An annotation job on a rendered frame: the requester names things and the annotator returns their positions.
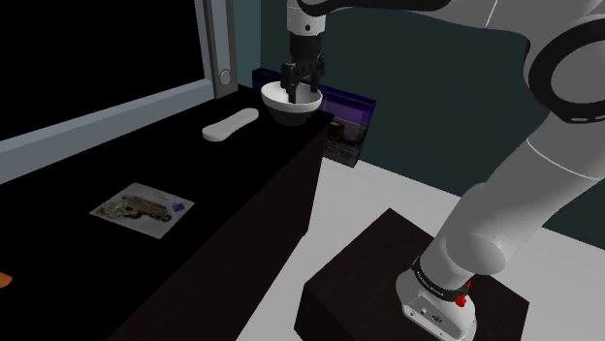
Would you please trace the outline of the white remote control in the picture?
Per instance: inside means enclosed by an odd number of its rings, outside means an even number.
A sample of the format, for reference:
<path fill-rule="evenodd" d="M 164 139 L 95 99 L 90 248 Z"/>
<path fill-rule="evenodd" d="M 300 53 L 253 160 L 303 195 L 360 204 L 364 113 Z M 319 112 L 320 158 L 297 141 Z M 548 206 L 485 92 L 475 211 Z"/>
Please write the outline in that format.
<path fill-rule="evenodd" d="M 259 111 L 255 108 L 241 109 L 219 122 L 206 126 L 202 130 L 203 138 L 212 142 L 223 141 L 258 117 Z"/>

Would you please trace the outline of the purple open box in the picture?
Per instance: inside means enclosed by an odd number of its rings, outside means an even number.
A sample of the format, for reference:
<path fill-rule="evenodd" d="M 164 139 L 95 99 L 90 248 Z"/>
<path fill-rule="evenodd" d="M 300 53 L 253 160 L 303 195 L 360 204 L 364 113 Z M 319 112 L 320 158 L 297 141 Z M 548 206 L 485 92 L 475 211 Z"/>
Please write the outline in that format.
<path fill-rule="evenodd" d="M 373 115 L 376 101 L 320 85 L 324 95 L 319 109 L 334 116 L 329 125 L 324 156 L 354 168 Z"/>

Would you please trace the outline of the black cabinet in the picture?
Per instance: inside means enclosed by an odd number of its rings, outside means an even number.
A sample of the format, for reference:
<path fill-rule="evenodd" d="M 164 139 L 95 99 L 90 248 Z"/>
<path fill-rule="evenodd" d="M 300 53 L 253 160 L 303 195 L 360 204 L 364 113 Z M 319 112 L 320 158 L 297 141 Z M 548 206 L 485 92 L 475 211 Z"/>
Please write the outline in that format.
<path fill-rule="evenodd" d="M 280 125 L 243 86 L 0 185 L 0 341 L 237 341 L 308 230 L 330 121 Z M 161 239 L 90 214 L 135 182 L 195 205 Z"/>

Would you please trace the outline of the dark robot stand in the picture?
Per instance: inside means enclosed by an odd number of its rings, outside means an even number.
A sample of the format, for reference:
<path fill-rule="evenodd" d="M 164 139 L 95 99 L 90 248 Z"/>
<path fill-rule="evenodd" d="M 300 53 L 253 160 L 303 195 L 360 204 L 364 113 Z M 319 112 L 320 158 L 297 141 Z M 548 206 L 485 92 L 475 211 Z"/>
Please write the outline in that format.
<path fill-rule="evenodd" d="M 397 277 L 431 243 L 431 236 L 386 210 L 303 286 L 294 325 L 302 341 L 450 341 L 419 322 L 443 326 L 423 309 L 405 313 Z M 467 305 L 478 326 L 462 341 L 522 341 L 529 303 L 491 276 L 471 280 Z"/>

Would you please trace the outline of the white bowl with dark outside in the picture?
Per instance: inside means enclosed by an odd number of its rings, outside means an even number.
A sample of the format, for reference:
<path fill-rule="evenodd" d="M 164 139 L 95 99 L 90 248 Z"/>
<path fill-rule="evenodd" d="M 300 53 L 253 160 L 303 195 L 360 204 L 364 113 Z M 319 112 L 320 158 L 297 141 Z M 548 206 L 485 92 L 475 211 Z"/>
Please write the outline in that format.
<path fill-rule="evenodd" d="M 285 126 L 303 125 L 323 101 L 320 90 L 312 92 L 304 83 L 299 83 L 295 90 L 295 103 L 289 102 L 289 95 L 279 81 L 263 85 L 261 95 L 274 121 Z"/>

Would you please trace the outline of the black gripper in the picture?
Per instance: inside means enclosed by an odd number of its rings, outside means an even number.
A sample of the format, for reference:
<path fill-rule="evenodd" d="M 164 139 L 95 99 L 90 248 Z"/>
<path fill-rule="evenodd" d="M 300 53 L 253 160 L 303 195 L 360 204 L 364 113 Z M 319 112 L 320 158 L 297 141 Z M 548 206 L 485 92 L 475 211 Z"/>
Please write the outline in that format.
<path fill-rule="evenodd" d="M 298 71 L 310 71 L 310 91 L 317 93 L 319 90 L 319 83 L 326 69 L 325 55 L 321 47 L 322 36 L 322 33 L 314 36 L 290 34 L 289 50 L 292 63 L 284 63 L 281 66 L 280 86 L 286 91 L 288 102 L 291 104 L 297 101 L 297 87 L 300 82 Z"/>

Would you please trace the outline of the flat printed picture card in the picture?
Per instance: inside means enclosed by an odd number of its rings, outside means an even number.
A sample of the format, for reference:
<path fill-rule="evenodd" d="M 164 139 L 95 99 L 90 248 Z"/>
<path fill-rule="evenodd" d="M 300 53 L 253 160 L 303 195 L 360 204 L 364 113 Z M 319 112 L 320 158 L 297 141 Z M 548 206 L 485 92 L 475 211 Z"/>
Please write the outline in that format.
<path fill-rule="evenodd" d="M 192 201 L 135 182 L 90 214 L 161 239 L 194 205 Z"/>

